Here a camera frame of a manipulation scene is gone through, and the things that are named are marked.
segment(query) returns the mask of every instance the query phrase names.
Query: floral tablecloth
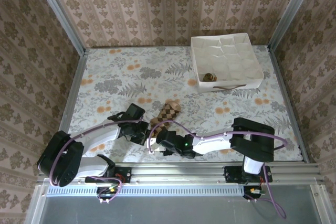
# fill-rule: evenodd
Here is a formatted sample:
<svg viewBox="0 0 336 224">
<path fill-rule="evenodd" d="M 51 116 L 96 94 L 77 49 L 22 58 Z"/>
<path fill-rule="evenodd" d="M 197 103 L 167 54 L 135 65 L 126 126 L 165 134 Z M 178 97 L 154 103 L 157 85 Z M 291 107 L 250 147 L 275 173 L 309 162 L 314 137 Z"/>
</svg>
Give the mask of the floral tablecloth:
<svg viewBox="0 0 336 224">
<path fill-rule="evenodd" d="M 72 116 L 70 131 L 78 132 L 108 116 L 125 111 L 130 103 L 146 110 L 144 119 L 156 117 L 165 101 L 177 101 L 176 120 L 197 133 L 230 127 L 244 117 L 271 125 L 288 146 L 275 152 L 276 161 L 301 161 L 284 99 L 266 46 L 253 46 L 265 78 L 258 89 L 198 93 L 190 47 L 90 49 Z M 171 127 L 184 134 L 178 127 Z M 104 154 L 115 162 L 242 161 L 233 150 L 207 153 L 196 159 L 149 154 L 141 145 L 120 138 L 92 149 L 87 156 Z"/>
</svg>

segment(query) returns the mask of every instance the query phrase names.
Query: white box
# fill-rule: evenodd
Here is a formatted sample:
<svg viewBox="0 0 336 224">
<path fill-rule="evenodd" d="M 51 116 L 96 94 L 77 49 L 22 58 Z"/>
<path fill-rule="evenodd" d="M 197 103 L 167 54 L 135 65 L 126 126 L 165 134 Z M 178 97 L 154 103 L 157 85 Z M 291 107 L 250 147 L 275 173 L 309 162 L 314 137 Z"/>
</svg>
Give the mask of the white box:
<svg viewBox="0 0 336 224">
<path fill-rule="evenodd" d="M 246 33 L 192 37 L 191 57 L 200 93 L 256 89 L 264 79 Z M 214 74 L 217 81 L 202 81 L 206 73 Z"/>
</svg>

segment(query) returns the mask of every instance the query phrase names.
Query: vent grille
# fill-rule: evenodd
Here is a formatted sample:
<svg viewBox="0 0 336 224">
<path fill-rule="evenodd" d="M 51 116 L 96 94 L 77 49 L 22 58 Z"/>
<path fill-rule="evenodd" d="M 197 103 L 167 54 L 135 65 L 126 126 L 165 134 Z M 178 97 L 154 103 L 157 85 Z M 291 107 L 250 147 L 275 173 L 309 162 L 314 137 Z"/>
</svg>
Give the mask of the vent grille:
<svg viewBox="0 0 336 224">
<path fill-rule="evenodd" d="M 95 186 L 50 187 L 52 196 L 95 196 Z M 123 186 L 119 196 L 242 196 L 243 186 Z"/>
</svg>

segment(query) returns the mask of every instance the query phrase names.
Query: white paper box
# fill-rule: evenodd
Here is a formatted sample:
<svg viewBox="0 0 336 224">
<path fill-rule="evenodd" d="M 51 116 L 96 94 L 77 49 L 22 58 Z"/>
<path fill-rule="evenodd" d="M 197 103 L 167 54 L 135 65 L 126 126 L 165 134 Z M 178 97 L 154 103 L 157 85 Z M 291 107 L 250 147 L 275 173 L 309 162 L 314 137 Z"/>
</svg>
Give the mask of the white paper box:
<svg viewBox="0 0 336 224">
<path fill-rule="evenodd" d="M 200 93 L 256 89 L 264 79 L 246 33 L 192 37 L 191 57 Z M 217 81 L 203 82 L 206 73 L 214 74 Z"/>
</svg>

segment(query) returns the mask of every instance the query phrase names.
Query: wall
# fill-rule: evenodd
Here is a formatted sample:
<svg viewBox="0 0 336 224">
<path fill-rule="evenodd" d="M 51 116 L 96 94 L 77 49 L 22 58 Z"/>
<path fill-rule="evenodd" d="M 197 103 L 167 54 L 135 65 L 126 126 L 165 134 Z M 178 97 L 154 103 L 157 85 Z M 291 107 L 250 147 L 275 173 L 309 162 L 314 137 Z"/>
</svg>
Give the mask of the wall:
<svg viewBox="0 0 336 224">
<path fill-rule="evenodd" d="M 267 44 L 289 0 L 59 0 L 86 47 L 189 45 L 248 33 Z"/>
<path fill-rule="evenodd" d="M 336 0 L 304 0 L 275 53 L 336 209 Z"/>
<path fill-rule="evenodd" d="M 23 223 L 78 55 L 46 0 L 0 0 L 0 223 Z"/>
</svg>

